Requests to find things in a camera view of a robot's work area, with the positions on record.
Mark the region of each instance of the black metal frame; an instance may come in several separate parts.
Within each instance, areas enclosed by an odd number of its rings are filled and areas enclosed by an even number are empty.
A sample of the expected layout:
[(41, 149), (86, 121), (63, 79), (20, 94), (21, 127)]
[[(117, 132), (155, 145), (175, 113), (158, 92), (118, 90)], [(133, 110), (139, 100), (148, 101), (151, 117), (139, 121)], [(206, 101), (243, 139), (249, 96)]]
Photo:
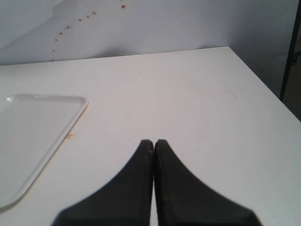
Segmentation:
[(285, 89), (286, 89), (286, 85), (287, 85), (287, 81), (288, 81), (288, 76), (291, 71), (292, 63), (294, 61), (294, 50), (295, 50), (295, 46), (296, 46), (296, 42), (297, 42), (297, 38), (298, 38), (300, 23), (301, 23), (301, 1), (299, 1), (299, 4), (298, 4), (295, 24), (293, 27), (291, 44), (290, 44), (290, 48), (288, 50), (288, 56), (287, 56), (284, 76), (283, 76), (283, 80), (282, 80), (282, 87), (281, 87), (281, 91), (280, 91), (280, 100), (281, 101), (283, 101), (283, 97), (285, 94)]

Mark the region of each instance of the plastic tray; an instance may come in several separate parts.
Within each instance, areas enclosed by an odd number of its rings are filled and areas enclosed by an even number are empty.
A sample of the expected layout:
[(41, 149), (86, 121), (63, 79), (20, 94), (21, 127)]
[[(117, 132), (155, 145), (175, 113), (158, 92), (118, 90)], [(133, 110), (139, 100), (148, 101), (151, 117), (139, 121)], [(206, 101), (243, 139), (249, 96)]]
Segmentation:
[(0, 101), (0, 209), (26, 193), (87, 105), (75, 96), (17, 94)]

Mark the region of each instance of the white wall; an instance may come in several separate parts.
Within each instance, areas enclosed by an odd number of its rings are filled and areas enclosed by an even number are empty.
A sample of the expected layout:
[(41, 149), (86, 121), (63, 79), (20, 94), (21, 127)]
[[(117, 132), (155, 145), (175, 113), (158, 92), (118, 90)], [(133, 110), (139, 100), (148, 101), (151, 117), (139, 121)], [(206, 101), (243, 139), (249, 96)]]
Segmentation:
[(4, 2), (0, 65), (229, 45), (277, 95), (298, 5), (298, 0), (28, 0), (26, 11), (19, 6), (23, 0)]

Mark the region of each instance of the white tray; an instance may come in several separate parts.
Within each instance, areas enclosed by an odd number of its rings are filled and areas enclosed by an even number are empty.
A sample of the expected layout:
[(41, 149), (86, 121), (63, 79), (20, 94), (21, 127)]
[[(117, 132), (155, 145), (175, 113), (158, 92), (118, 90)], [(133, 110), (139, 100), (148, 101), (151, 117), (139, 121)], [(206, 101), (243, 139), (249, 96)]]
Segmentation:
[(26, 193), (87, 105), (74, 96), (17, 94), (0, 101), (0, 209)]

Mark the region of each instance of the table surface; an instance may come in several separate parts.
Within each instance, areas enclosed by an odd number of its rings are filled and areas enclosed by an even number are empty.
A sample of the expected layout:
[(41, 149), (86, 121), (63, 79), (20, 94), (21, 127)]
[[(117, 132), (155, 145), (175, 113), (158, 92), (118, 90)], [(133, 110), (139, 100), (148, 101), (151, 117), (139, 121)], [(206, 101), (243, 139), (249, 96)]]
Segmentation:
[[(301, 123), (228, 47), (0, 67), (0, 99), (79, 95), (89, 105), (0, 225), (50, 225), (105, 185), (141, 139), (265, 226), (301, 224)], [(152, 202), (151, 225), (157, 225)]]

